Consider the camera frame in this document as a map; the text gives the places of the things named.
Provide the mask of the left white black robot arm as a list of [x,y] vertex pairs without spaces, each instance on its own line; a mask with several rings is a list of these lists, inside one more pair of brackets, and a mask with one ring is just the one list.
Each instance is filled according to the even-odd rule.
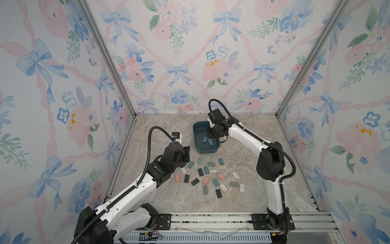
[[[162,155],[153,161],[151,141],[154,130],[160,130],[171,140]],[[74,244],[113,244],[137,229],[157,227],[158,211],[149,203],[135,211],[131,208],[142,198],[169,180],[174,171],[190,161],[190,147],[181,144],[179,132],[169,134],[153,126],[148,133],[147,159],[142,173],[127,188],[95,209],[86,207],[79,215],[74,233]]]

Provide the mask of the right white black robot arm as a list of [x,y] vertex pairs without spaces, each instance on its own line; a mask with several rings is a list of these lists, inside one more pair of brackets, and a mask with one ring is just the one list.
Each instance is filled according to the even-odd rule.
[[293,159],[279,142],[270,142],[246,128],[231,115],[220,100],[210,99],[208,108],[209,139],[234,138],[257,156],[256,171],[266,184],[268,196],[268,218],[265,224],[279,231],[276,236],[286,236],[291,222],[285,203],[283,182],[292,178],[297,171]]

